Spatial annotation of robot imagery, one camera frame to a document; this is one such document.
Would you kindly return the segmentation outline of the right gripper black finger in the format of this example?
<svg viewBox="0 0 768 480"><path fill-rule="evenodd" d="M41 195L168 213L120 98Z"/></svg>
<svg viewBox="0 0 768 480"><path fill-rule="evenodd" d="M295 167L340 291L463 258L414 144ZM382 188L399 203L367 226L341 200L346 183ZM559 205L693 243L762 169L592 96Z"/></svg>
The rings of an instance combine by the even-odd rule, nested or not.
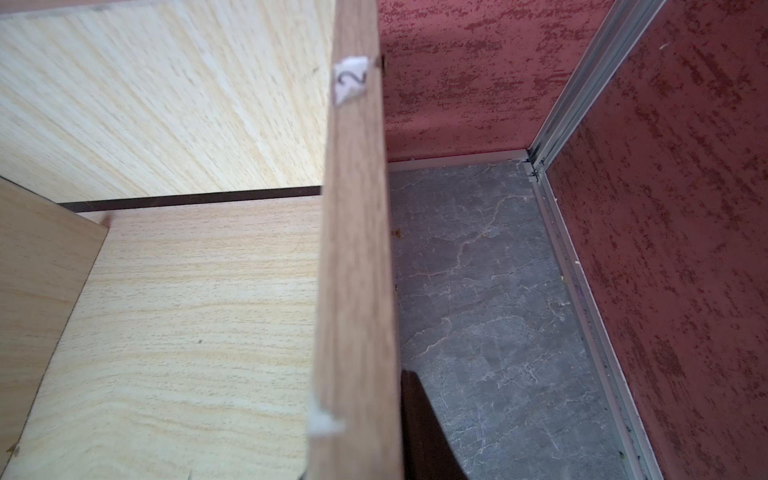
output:
<svg viewBox="0 0 768 480"><path fill-rule="evenodd" d="M401 372L404 475L411 480L467 480L416 372Z"/></svg>

